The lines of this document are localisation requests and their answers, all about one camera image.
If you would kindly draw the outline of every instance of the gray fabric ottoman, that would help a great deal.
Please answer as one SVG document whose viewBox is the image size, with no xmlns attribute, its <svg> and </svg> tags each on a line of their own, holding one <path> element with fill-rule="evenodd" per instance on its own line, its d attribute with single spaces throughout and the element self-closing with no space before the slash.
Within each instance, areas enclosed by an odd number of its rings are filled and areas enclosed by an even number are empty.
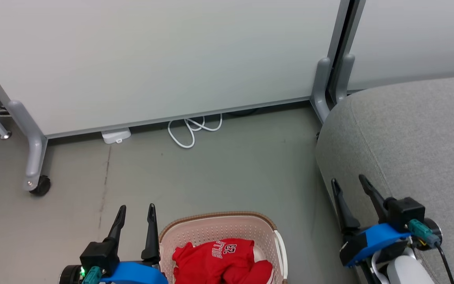
<svg viewBox="0 0 454 284">
<path fill-rule="evenodd" d="M 329 194 L 336 178 L 362 226 L 374 225 L 377 215 L 361 173 L 383 196 L 411 196 L 425 205 L 443 231 L 454 276 L 454 78 L 350 95 L 326 119 L 316 159 Z M 438 251 L 418 257 L 436 283 L 449 283 Z"/>
</svg>

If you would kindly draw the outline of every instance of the whiteboard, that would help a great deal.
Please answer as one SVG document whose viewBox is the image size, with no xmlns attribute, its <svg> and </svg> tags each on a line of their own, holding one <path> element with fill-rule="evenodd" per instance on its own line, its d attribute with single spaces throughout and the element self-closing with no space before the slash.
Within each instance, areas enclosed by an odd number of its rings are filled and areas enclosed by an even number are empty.
<svg viewBox="0 0 454 284">
<path fill-rule="evenodd" d="M 0 0 L 0 84 L 45 135 L 309 97 L 339 0 Z"/>
<path fill-rule="evenodd" d="M 454 1 L 366 0 L 348 90 L 454 76 Z"/>
</svg>

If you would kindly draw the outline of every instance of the plastic basket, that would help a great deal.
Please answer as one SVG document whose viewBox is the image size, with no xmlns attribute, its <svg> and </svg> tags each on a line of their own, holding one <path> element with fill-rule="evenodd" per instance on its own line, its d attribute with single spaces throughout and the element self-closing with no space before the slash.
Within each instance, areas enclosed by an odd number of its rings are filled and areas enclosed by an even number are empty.
<svg viewBox="0 0 454 284">
<path fill-rule="evenodd" d="M 255 241 L 255 260 L 267 259 L 274 267 L 274 284 L 286 284 L 287 252 L 283 239 L 270 218 L 256 212 L 220 212 L 182 218 L 160 233 L 160 270 L 170 284 L 175 283 L 173 252 L 189 241 L 198 246 L 219 239 L 239 238 Z"/>
</svg>

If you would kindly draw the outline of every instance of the teal connector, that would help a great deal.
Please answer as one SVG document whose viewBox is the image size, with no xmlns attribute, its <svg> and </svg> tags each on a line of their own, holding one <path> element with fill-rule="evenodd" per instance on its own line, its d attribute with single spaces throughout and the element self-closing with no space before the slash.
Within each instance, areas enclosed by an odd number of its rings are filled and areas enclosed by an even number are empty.
<svg viewBox="0 0 454 284">
<path fill-rule="evenodd" d="M 85 279 L 83 279 L 82 284 L 99 284 L 101 277 L 101 268 L 99 268 L 99 266 L 93 266 L 90 268 L 89 273 L 85 275 Z"/>
<path fill-rule="evenodd" d="M 434 235 L 429 227 L 416 219 L 409 221 L 407 229 L 411 234 L 425 241 L 431 248 L 435 247 L 436 242 L 441 244 L 439 237 Z"/>
</svg>

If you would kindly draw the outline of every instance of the concrete floor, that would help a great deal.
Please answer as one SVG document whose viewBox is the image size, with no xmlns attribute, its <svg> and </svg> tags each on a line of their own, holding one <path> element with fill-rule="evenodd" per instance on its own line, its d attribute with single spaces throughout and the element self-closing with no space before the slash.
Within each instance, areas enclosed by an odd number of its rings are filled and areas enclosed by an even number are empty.
<svg viewBox="0 0 454 284">
<path fill-rule="evenodd" d="M 90 241 L 108 234 L 123 204 L 119 256 L 138 260 L 149 203 L 159 229 L 194 214 L 266 214 L 285 241 L 290 283 L 356 283 L 339 261 L 338 226 L 314 156 L 319 122 L 309 106 L 231 117 L 216 133 L 196 133 L 189 150 L 165 125 L 112 146 L 99 134 L 51 141 L 44 173 L 52 189 L 42 198 L 20 188 L 27 141 L 5 123 L 14 135 L 0 140 L 0 284 L 55 284 Z M 184 127 L 174 132 L 189 139 Z"/>
</svg>

